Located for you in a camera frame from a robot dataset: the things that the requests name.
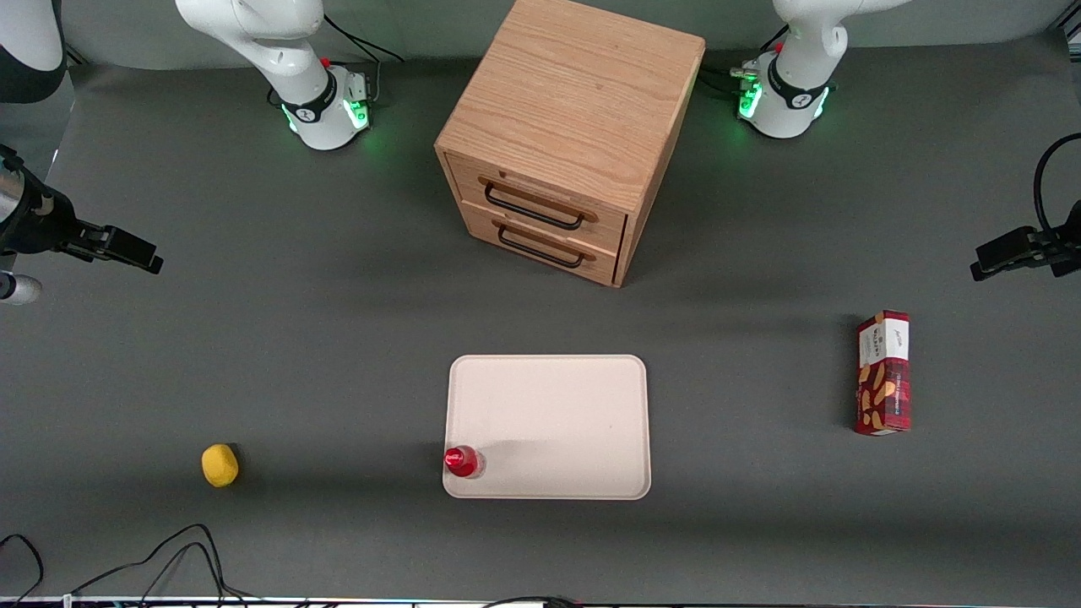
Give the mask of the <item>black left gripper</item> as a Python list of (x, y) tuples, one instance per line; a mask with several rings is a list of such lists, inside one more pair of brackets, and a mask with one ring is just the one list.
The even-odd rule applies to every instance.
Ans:
[(1003, 272), (1051, 267), (1055, 278), (1080, 270), (1080, 207), (1076, 201), (1064, 224), (1050, 229), (1051, 244), (1057, 250), (1054, 259), (1046, 256), (1049, 242), (1043, 232), (1022, 226), (980, 244), (977, 259), (970, 265), (973, 280), (980, 282)]

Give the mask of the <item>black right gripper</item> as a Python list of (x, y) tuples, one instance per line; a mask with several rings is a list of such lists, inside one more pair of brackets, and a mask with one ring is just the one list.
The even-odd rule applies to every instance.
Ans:
[(4, 254), (62, 252), (88, 263), (96, 259), (114, 261), (150, 274), (159, 274), (165, 265), (155, 244), (131, 232), (112, 225), (81, 225), (69, 197), (46, 186), (24, 166), (16, 150), (5, 145), (3, 179), (10, 184), (3, 188), (3, 196), (14, 199), (3, 219)]

